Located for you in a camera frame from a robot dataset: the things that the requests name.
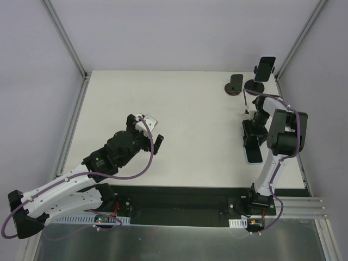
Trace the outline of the blue case smartphone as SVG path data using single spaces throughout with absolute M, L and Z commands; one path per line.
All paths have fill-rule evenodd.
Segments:
M 244 147 L 246 161 L 249 164 L 260 164 L 263 162 L 262 153 L 258 145 L 257 137 L 252 137 L 252 142 L 246 148 Z

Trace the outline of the brown base phone stand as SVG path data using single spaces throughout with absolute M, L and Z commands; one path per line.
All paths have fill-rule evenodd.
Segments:
M 239 95 L 243 87 L 243 74 L 232 74 L 229 83 L 224 87 L 225 93 L 230 96 Z

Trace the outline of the black phone stand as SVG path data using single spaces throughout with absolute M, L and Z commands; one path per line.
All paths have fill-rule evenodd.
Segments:
M 254 92 L 258 92 L 258 93 L 263 93 L 265 90 L 264 83 L 266 83 L 266 82 L 259 83 L 259 82 L 255 82 L 253 79 L 246 81 L 246 83 L 244 84 L 244 88 L 246 90 L 250 90 L 250 91 L 254 91 Z

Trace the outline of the purple case smartphone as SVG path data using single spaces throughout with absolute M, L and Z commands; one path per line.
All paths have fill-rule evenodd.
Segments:
M 267 82 L 274 72 L 276 57 L 261 57 L 258 66 L 254 67 L 254 81 L 259 83 Z

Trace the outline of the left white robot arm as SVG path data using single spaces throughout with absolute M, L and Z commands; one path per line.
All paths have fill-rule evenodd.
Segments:
M 8 194 L 11 213 L 4 221 L 1 236 L 5 239 L 26 239 L 41 232 L 53 221 L 75 212 L 113 209 L 115 195 L 107 178 L 135 179 L 143 175 L 151 163 L 137 175 L 119 177 L 120 168 L 126 166 L 140 151 L 158 153 L 164 140 L 162 135 L 153 138 L 152 132 L 158 121 L 150 115 L 130 114 L 126 129 L 116 132 L 100 149 L 84 158 L 70 172 L 28 192 L 14 190 Z M 5 232 L 12 220 L 16 229 L 13 236 Z

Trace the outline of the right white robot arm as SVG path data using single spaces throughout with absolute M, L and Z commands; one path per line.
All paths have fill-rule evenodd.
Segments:
M 248 218 L 274 206 L 279 177 L 303 150 L 308 122 L 307 113 L 292 109 L 279 96 L 258 94 L 253 104 L 256 108 L 253 118 L 242 122 L 247 162 L 261 160 L 263 143 L 269 152 L 260 175 L 240 202 L 242 215 Z

